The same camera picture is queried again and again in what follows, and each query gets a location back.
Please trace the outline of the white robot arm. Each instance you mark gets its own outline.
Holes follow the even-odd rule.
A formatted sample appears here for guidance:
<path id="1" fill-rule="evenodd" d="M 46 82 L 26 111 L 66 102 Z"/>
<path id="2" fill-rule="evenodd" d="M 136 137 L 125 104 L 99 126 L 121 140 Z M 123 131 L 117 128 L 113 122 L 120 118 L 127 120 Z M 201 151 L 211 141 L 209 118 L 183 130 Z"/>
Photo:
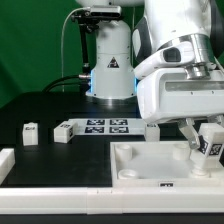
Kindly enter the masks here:
<path id="1" fill-rule="evenodd" d="M 196 119 L 224 115 L 224 69 L 210 38 L 222 22 L 215 0 L 76 0 L 96 33 L 97 63 L 86 95 L 137 97 L 148 124 L 176 121 L 200 147 Z"/>

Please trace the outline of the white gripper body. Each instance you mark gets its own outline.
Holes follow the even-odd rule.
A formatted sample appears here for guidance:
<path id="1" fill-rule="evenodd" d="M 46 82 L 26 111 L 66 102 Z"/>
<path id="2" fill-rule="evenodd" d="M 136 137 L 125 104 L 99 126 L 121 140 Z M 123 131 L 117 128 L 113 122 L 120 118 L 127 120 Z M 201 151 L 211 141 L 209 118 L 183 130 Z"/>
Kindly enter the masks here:
<path id="1" fill-rule="evenodd" d="M 183 69 L 159 69 L 139 82 L 137 97 L 146 123 L 224 114 L 224 75 L 187 80 Z"/>

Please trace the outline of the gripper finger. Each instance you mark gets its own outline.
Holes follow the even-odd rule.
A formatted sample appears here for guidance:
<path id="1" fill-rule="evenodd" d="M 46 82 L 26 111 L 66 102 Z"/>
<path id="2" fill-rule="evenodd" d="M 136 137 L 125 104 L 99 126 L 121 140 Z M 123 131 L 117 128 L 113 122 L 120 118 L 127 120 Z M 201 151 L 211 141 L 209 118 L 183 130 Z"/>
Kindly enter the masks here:
<path id="1" fill-rule="evenodd" d="M 224 116 L 223 115 L 211 116 L 208 118 L 208 122 L 217 123 L 218 125 L 224 127 Z"/>
<path id="2" fill-rule="evenodd" d="M 178 128 L 188 140 L 189 147 L 192 150 L 196 150 L 200 147 L 199 135 L 194 128 L 194 120 L 192 118 L 180 119 L 178 121 Z"/>

